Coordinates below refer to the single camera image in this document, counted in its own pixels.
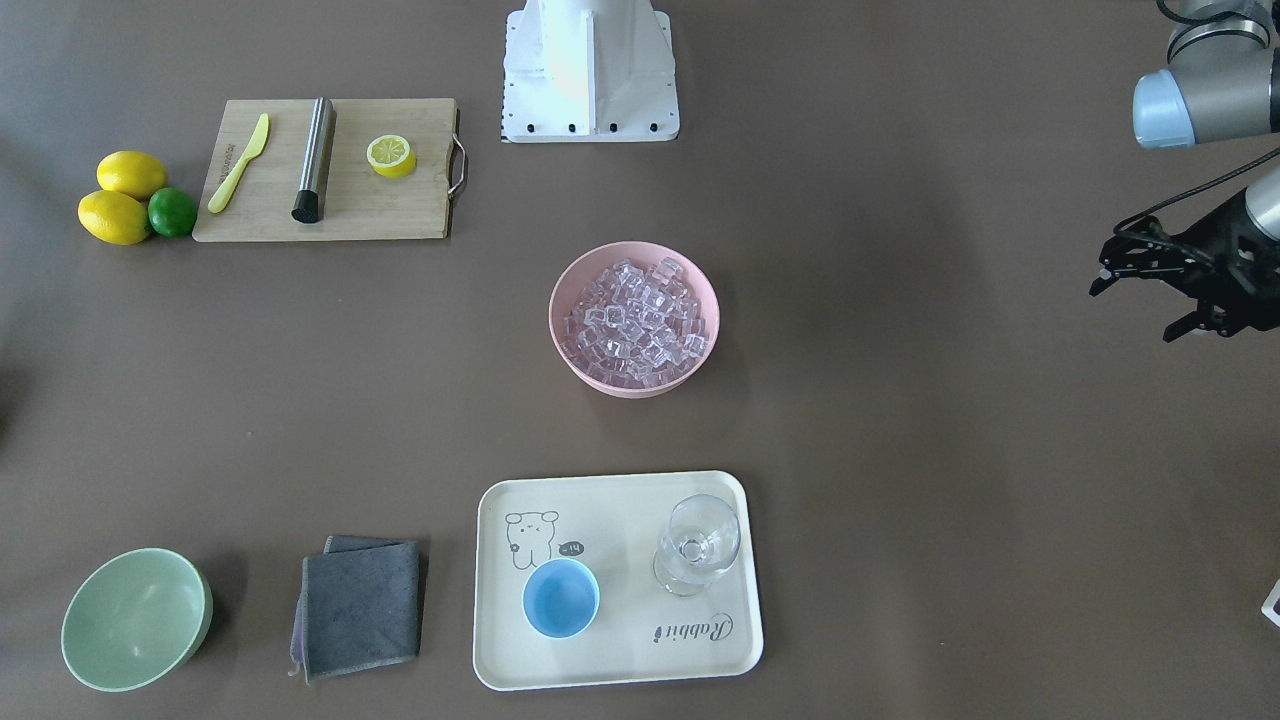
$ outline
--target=cable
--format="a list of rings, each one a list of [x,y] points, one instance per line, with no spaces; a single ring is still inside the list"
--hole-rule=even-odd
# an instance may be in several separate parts
[[[1210,255],[1208,252],[1204,252],[1203,250],[1198,250],[1196,247],[1179,245],[1176,242],[1172,242],[1171,240],[1161,240],[1155,236],[1142,234],[1133,231],[1120,231],[1116,233],[1116,237],[1123,237],[1125,240],[1132,240],[1134,242],[1142,242],[1144,245],[1153,245],[1156,247],[1164,247],[1165,250],[1172,250],[1174,252],[1181,252],[1183,256],[1185,256],[1189,260],[1193,260],[1208,268],[1213,266],[1213,256]]]
[[[1207,26],[1210,23],[1220,23],[1220,22],[1222,22],[1222,20],[1225,20],[1228,18],[1233,18],[1233,17],[1236,17],[1236,15],[1239,15],[1242,18],[1247,17],[1247,15],[1244,15],[1242,13],[1235,12],[1235,10],[1225,10],[1225,12],[1221,12],[1221,13],[1212,14],[1212,15],[1210,15],[1207,18],[1188,18],[1185,15],[1179,15],[1178,13],[1170,10],[1167,0],[1156,0],[1156,8],[1160,9],[1161,14],[1164,14],[1166,18],[1174,20],[1175,23],[1180,23],[1180,24],[1190,26],[1190,27]]]
[[[1268,160],[1271,160],[1271,159],[1274,159],[1276,156],[1280,156],[1280,147],[1276,147],[1275,150],[1267,152],[1266,155],[1263,155],[1263,156],[1261,156],[1261,158],[1258,158],[1256,160],[1252,160],[1249,163],[1245,163],[1243,165],[1240,165],[1239,168],[1236,168],[1236,169],[1226,173],[1225,176],[1220,176],[1220,177],[1217,177],[1215,179],[1211,179],[1211,181],[1208,181],[1207,183],[1204,183],[1204,184],[1202,184],[1199,187],[1193,187],[1193,188],[1190,188],[1190,190],[1188,190],[1185,192],[1179,192],[1178,195],[1170,197],[1169,200],[1162,200],[1160,202],[1156,202],[1155,205],[1152,205],[1151,208],[1147,208],[1142,213],[1138,213],[1135,215],[1130,215],[1130,217],[1120,220],[1119,223],[1116,223],[1115,229],[1112,229],[1111,232],[1114,232],[1115,234],[1121,234],[1121,231],[1125,229],[1125,225],[1130,225],[1130,224],[1133,224],[1133,223],[1135,223],[1135,222],[1146,218],[1147,215],[1151,215],[1152,213],[1155,213],[1157,210],[1164,210],[1165,208],[1169,208],[1174,202],[1181,202],[1183,200],[1187,200],[1188,197],[1190,197],[1193,195],[1199,195],[1199,193],[1204,192],[1206,190],[1217,187],[1217,186],[1222,184],[1224,182],[1226,182],[1226,181],[1229,181],[1231,178],[1235,178],[1238,176],[1242,176],[1242,174],[1252,170],[1253,168],[1257,168],[1262,163],[1266,163],[1266,161],[1268,161]]]

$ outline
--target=metal handle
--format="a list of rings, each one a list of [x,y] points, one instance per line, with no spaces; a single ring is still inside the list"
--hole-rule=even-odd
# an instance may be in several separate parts
[[[307,131],[307,151],[302,156],[302,177],[298,190],[319,190],[329,168],[329,150],[333,145],[333,102],[316,97],[311,109],[311,129]]]
[[[458,149],[458,152],[462,152],[462,172],[458,173],[458,182],[449,186],[449,200],[453,200],[453,196],[467,183],[467,149],[462,147],[458,133],[453,133],[453,145]]]

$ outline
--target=blue cup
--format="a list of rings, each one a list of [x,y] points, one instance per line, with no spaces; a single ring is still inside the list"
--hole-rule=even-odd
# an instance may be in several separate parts
[[[595,620],[600,585],[591,570],[570,557],[543,562],[525,580],[525,618],[548,638],[571,638]]]

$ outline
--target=yellow lemon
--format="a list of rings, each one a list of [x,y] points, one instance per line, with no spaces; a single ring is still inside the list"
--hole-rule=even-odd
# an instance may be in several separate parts
[[[114,190],[82,197],[78,214],[84,229],[111,245],[134,245],[151,234],[146,205]]]
[[[97,184],[102,190],[123,192],[134,200],[146,200],[169,182],[164,164],[146,152],[120,150],[97,164]]]
[[[370,142],[366,158],[374,172],[387,178],[402,178],[417,167],[413,149],[398,135],[384,135]]]

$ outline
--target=cut lemon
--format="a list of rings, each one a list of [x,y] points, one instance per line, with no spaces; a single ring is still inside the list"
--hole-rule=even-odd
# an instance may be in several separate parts
[[[387,178],[402,178],[417,167],[417,156],[408,141],[398,135],[384,135],[369,143],[369,165]]]

